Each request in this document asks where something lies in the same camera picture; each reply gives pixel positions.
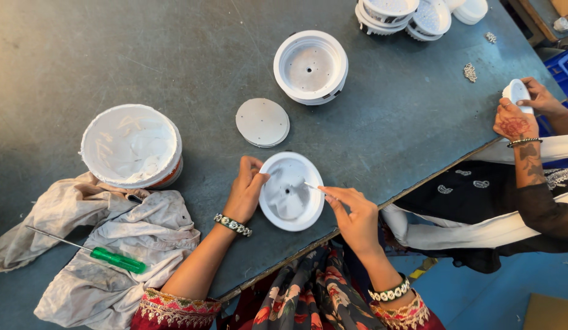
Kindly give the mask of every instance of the pile of screws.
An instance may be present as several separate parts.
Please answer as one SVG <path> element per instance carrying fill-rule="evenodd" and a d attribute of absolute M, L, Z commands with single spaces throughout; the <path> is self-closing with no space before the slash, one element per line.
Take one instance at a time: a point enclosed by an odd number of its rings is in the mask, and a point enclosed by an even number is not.
<path fill-rule="evenodd" d="M 488 32 L 483 36 L 486 37 L 487 41 L 489 41 L 491 43 L 496 43 L 496 36 L 493 33 Z"/>
<path fill-rule="evenodd" d="M 471 63 L 468 63 L 464 68 L 464 76 L 465 78 L 469 79 L 471 82 L 475 82 L 478 77 L 475 75 L 475 68 Z"/>

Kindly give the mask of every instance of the red embroidered sleeve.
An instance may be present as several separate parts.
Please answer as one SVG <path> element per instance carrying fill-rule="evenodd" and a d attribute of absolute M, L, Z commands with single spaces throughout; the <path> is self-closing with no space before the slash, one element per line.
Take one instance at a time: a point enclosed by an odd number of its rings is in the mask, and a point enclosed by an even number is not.
<path fill-rule="evenodd" d="M 149 288 L 141 297 L 131 330 L 208 330 L 221 302 L 184 299 Z"/>
<path fill-rule="evenodd" d="M 390 330 L 444 330 L 438 317 L 428 309 L 419 294 L 408 305 L 397 310 L 385 310 L 380 303 L 370 303 L 371 311 Z"/>

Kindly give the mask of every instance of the worker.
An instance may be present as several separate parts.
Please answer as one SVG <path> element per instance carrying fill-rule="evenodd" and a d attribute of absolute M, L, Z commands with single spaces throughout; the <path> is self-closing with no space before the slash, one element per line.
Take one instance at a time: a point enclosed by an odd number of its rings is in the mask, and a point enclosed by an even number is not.
<path fill-rule="evenodd" d="M 521 80 L 531 99 L 517 105 L 568 135 L 568 109 L 536 79 Z M 501 255 L 568 252 L 568 168 L 543 169 L 535 116 L 506 98 L 493 129 L 510 140 L 515 165 L 463 161 L 429 180 L 382 210 L 390 242 L 481 273 L 498 270 Z M 404 211 L 436 225 L 408 224 Z"/>
<path fill-rule="evenodd" d="M 132 319 L 132 330 L 210 328 L 221 303 L 207 294 L 230 244 L 235 239 L 248 239 L 245 226 L 258 206 L 262 185 L 270 177 L 258 173 L 262 165 L 256 158 L 241 158 L 239 176 L 222 213 L 215 217 L 217 223 L 162 288 L 147 289 Z M 351 285 L 343 249 L 325 243 L 244 290 L 235 317 L 218 320 L 217 328 L 373 330 L 385 324 L 389 329 L 444 329 L 418 293 L 410 289 L 406 276 L 396 272 L 386 258 L 378 243 L 376 204 L 355 189 L 320 188 L 329 195 L 325 199 L 334 210 L 341 235 L 369 274 L 370 292 L 365 294 L 374 301 L 366 304 Z M 342 203 L 350 207 L 349 214 Z"/>

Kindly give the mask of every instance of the metal table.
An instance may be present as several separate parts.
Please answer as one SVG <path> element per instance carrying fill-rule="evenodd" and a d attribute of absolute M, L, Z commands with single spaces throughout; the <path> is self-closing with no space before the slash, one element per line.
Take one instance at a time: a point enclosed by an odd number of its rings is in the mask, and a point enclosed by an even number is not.
<path fill-rule="evenodd" d="M 301 153 L 325 184 L 355 187 L 382 204 L 493 140 L 497 100 L 511 79 L 535 76 L 564 97 L 499 2 L 488 2 L 492 9 L 477 25 L 454 19 L 445 36 L 427 43 L 405 32 L 363 34 L 354 1 L 2 2 L 0 235 L 51 183 L 86 171 L 77 155 L 82 132 L 98 113 L 124 103 L 159 109 L 179 128 L 184 171 L 170 188 L 182 193 L 203 234 L 244 154 Z M 343 93 L 318 107 L 290 100 L 273 77 L 280 44 L 306 29 L 333 35 L 349 58 Z M 495 45 L 486 32 L 497 36 Z M 470 62 L 476 83 L 463 77 Z M 259 149 L 238 133 L 235 113 L 253 97 L 288 112 L 292 127 L 281 145 Z M 300 233 L 259 212 L 249 224 L 255 235 L 233 244 L 210 296 L 249 285 L 336 233 L 327 206 Z M 32 311 L 75 251 L 59 245 L 0 274 L 0 297 L 10 302 L 0 304 L 0 328 L 60 328 Z"/>

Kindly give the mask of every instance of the bangle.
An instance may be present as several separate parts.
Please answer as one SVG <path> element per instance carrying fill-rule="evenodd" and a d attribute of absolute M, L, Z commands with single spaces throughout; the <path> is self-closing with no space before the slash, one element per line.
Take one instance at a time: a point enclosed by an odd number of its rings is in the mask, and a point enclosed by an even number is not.
<path fill-rule="evenodd" d="M 218 222 L 223 226 L 235 231 L 236 233 L 242 234 L 243 236 L 250 237 L 251 233 L 253 232 L 253 230 L 245 227 L 244 225 L 240 224 L 239 222 L 231 218 L 222 215 L 221 213 L 217 213 L 217 215 L 215 215 L 214 220 L 215 222 Z"/>
<path fill-rule="evenodd" d="M 386 291 L 376 291 L 374 287 L 371 285 L 368 287 L 368 292 L 370 294 L 371 299 L 376 301 L 392 301 L 394 299 L 400 298 L 402 295 L 406 294 L 408 290 L 410 290 L 410 281 L 406 278 L 406 275 L 403 273 L 398 273 L 402 277 L 402 282 L 398 284 L 396 288 L 386 290 Z"/>
<path fill-rule="evenodd" d="M 543 139 L 541 139 L 540 137 L 534 137 L 532 139 L 523 139 L 523 140 L 512 141 L 512 142 L 508 143 L 506 145 L 506 147 L 512 148 L 512 146 L 515 145 L 516 143 L 524 143 L 524 142 L 531 142 L 531 141 L 539 141 L 540 143 L 542 143 Z"/>

